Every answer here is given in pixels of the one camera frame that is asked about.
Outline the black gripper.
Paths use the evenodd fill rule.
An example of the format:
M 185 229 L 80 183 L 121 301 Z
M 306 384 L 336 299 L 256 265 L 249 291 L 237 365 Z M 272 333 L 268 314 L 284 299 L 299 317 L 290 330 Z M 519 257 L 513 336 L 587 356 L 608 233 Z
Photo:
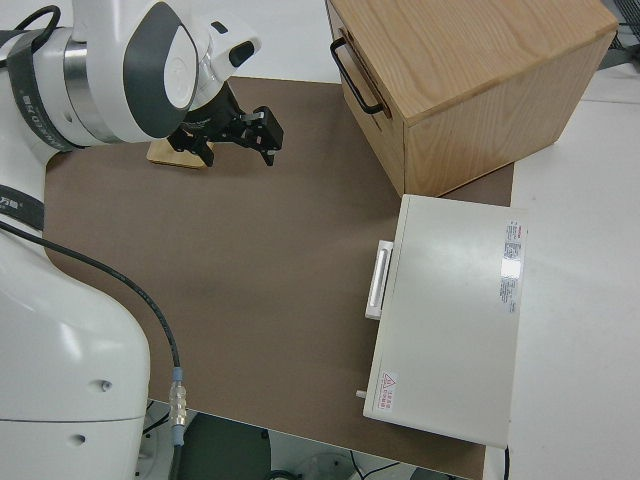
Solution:
M 273 112 L 261 106 L 252 113 L 241 114 L 241 108 L 228 83 L 203 106 L 190 111 L 180 127 L 168 137 L 178 153 L 177 166 L 212 167 L 214 153 L 208 141 L 227 141 L 257 151 L 267 166 L 282 149 L 284 131 Z

